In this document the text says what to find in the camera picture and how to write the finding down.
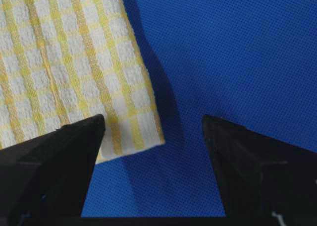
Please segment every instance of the blue background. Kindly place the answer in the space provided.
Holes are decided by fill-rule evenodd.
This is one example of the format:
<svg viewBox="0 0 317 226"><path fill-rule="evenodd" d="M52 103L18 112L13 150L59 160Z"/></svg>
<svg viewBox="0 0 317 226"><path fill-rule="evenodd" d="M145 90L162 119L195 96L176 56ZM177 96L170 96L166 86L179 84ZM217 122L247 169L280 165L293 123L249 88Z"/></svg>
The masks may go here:
<svg viewBox="0 0 317 226"><path fill-rule="evenodd" d="M97 165L83 216L223 216L209 113L317 150L317 0L124 0L167 144Z"/></svg>

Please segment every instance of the black plastic part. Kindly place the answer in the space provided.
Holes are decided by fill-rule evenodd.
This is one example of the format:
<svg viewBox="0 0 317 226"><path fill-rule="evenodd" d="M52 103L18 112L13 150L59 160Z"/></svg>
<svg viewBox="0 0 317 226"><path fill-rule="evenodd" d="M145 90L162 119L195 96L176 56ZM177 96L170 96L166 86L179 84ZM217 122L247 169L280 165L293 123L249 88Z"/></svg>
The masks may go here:
<svg viewBox="0 0 317 226"><path fill-rule="evenodd" d="M209 115L203 132L227 216L316 222L316 153Z"/></svg>
<svg viewBox="0 0 317 226"><path fill-rule="evenodd" d="M97 115L0 151L0 226L78 217L105 132Z"/></svg>

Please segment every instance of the towel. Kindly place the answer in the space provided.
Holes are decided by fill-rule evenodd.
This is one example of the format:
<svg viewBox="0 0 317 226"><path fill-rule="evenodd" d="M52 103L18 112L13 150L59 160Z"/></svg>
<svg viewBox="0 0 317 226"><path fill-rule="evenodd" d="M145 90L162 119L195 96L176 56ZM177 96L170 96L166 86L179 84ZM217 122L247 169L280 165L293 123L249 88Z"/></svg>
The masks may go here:
<svg viewBox="0 0 317 226"><path fill-rule="evenodd" d="M99 113L98 163L164 143L122 0L0 0L0 148Z"/></svg>

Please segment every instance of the yellow stripe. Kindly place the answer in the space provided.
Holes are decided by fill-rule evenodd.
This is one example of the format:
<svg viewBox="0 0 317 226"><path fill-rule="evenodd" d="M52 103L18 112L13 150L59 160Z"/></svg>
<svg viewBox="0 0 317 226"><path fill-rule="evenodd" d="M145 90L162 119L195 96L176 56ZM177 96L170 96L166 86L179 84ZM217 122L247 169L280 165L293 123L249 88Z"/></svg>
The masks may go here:
<svg viewBox="0 0 317 226"><path fill-rule="evenodd" d="M21 125L16 113L16 107L14 104L14 98L13 94L11 92L11 89L9 87L9 80L8 76L5 71L5 67L3 64L2 57L0 56L0 86L3 90L4 95L4 102L8 108L9 111L9 119L10 119L10 126L14 133L16 142L20 143L24 140L24 134L21 129Z"/></svg>
<svg viewBox="0 0 317 226"><path fill-rule="evenodd" d="M34 5L34 0L25 0L25 3L27 4L28 9L29 9L29 16L30 16L32 28L33 28L34 33L35 33L36 44L37 44L38 49L40 50L40 53L41 53L41 56L42 56L42 59L44 62L44 66L45 66L47 75L48 75L49 80L50 80L52 93L53 93L53 96L55 99L56 113L57 113L57 115L60 119L60 123L62 125L69 124L69 119L67 116L66 109L63 105L63 102L61 101L61 99L59 97L58 88L57 88L57 85L55 83L55 79L53 77L52 71L51 71L51 66L49 63L49 58L48 58L48 54L47 54L46 47L45 47L45 40L43 37L41 24L40 24L39 18L37 16L37 11L36 11L36 7Z"/></svg>
<svg viewBox="0 0 317 226"><path fill-rule="evenodd" d="M24 56L23 46L20 42L18 28L15 24L13 12L12 12L12 5L10 0L2 0L3 10L5 13L6 23L11 34L12 42L13 42L13 49L18 58L19 65L21 67L21 72L24 72L24 83L25 88L28 93L28 97L30 99L31 108L32 108L32 115L33 119L37 125L38 135L43 135L45 133L45 124L44 119L41 114L40 104L38 100L38 96L36 90L33 87L33 81L30 77L31 71L28 67L26 58Z"/></svg>
<svg viewBox="0 0 317 226"><path fill-rule="evenodd" d="M83 8L81 6L80 0L71 0L71 2L76 13L79 32L85 44L85 51L92 69L92 74L100 92L100 100L106 110L106 113L108 114L107 121L116 123L110 125L114 152L118 155L122 155L121 133L117 123L117 115L112 107L111 95L104 83L103 73L97 64L96 51L93 46L93 41L89 35L89 29L86 24Z"/></svg>
<svg viewBox="0 0 317 226"><path fill-rule="evenodd" d="M151 106L152 106L152 110L153 110L153 115L154 115L154 120L155 120L155 124L156 124L157 131L158 131L158 135L159 135L161 143L163 144L163 143L165 143L165 139L164 139L164 135L163 135L162 127L161 127L160 118L159 118L159 115L158 115L159 113L158 113L158 110L157 110L157 107L156 107L156 103L155 103L155 96L154 96L152 84L151 84L151 81L150 81L150 77L149 77L149 74L148 74L148 72L147 72L147 70L146 70L146 68L144 66L144 63L143 63L143 60L142 60L142 56L141 56L141 52L140 52L139 46L137 44L137 41L135 39L134 32L133 32L133 29L132 29L131 24L129 22L127 13L125 12L125 8L123 6L123 2L120 2L120 6L121 6L121 13L123 15L123 18L124 18L126 24L127 24L129 37L130 37L130 39L132 41L132 46L134 48L134 53L135 53L135 56L136 56L136 62L141 67L142 76L143 76L143 79L144 79L144 82L145 82L145 85L146 85L146 88L147 88L148 95L149 95L150 100L151 100Z"/></svg>
<svg viewBox="0 0 317 226"><path fill-rule="evenodd" d="M61 52L63 54L63 64L65 65L66 70L68 72L70 84L76 93L76 96L78 99L78 107L83 113L84 118L88 118L90 116L90 111L88 109L87 102L82 94L80 80L73 66L72 56L70 55L68 50L67 36L63 29L63 23L61 20L61 14L58 9L57 0L48 0L48 2L50 4L51 17L52 17L56 32L59 34L58 41L61 47Z"/></svg>
<svg viewBox="0 0 317 226"><path fill-rule="evenodd" d="M99 20L101 22L103 31L104 31L104 36L106 39L106 43L108 46L108 49L110 51L111 55L111 60L113 63L113 69L118 77L119 83L122 87L122 93L125 99L125 102L128 107L128 114L129 114L129 119L131 123L131 132L132 132L132 139L134 142L134 146L136 149L143 149L144 148L144 141L142 137L142 133L140 131L137 115L136 115L136 108L131 96L131 88L130 85L127 83L126 78L124 76L124 72L122 70L122 66L120 63L120 59L118 57L118 54L116 52L116 46L115 46L115 41L111 36L111 30L109 26L109 20L105 14L104 8L103 8L103 1L102 0L94 0L94 3L97 8Z"/></svg>

